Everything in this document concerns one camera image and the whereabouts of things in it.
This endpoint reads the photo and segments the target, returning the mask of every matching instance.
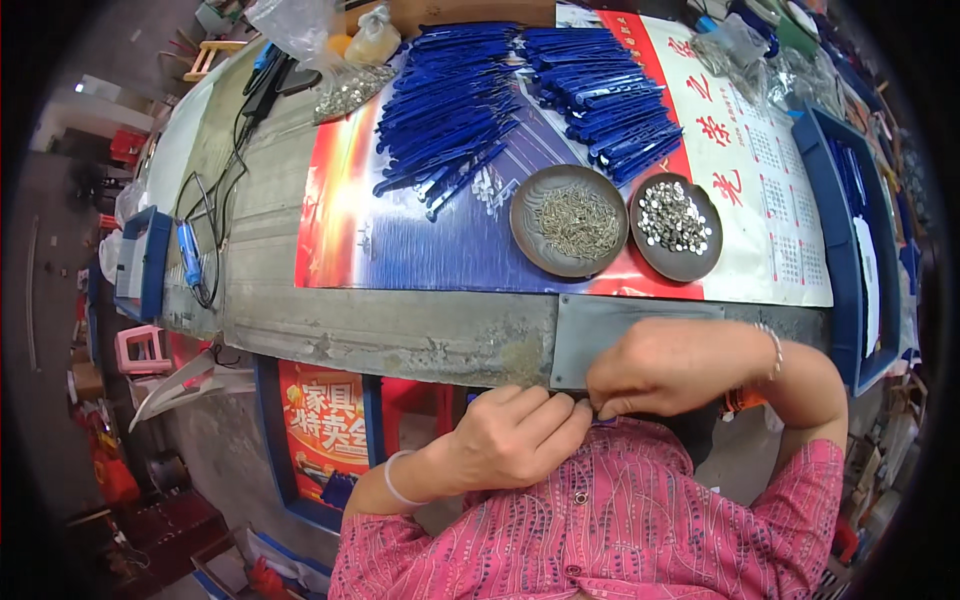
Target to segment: metal table surface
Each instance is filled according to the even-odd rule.
[[[244,154],[223,256],[222,298],[203,311],[173,280],[161,324],[250,352],[353,372],[495,386],[546,384],[558,297],[294,287],[294,256],[317,129],[313,94],[279,98]],[[179,256],[168,256],[179,261]],[[173,279],[168,272],[168,279]],[[727,319],[763,322],[828,349],[829,310],[723,303]]]

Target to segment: white bangle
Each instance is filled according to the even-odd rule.
[[[406,456],[407,454],[413,454],[413,450],[400,450],[393,456],[387,459],[387,465],[383,468],[383,480],[387,482],[387,490],[390,490],[390,493],[394,495],[394,498],[402,504],[405,504],[411,508],[417,506],[426,506],[429,502],[411,502],[410,500],[404,498],[400,495],[400,492],[396,490],[394,484],[390,481],[390,465],[393,463],[394,459],[398,456]]]
[[[770,339],[774,342],[774,348],[777,350],[777,362],[774,363],[774,368],[772,371],[770,371],[769,375],[770,380],[773,381],[783,369],[783,348],[780,346],[780,338],[777,337],[777,334],[774,333],[774,330],[771,329],[769,325],[765,325],[763,323],[754,323],[754,327],[769,335]]]

